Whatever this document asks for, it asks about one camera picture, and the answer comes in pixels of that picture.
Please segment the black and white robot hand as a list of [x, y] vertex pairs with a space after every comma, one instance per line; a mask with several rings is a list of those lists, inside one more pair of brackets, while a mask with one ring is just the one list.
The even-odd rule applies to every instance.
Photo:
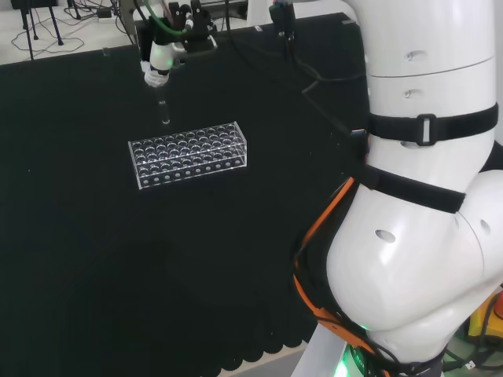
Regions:
[[165, 86], [187, 58], [217, 49], [216, 26], [199, 1], [134, 1], [133, 22], [144, 80]]

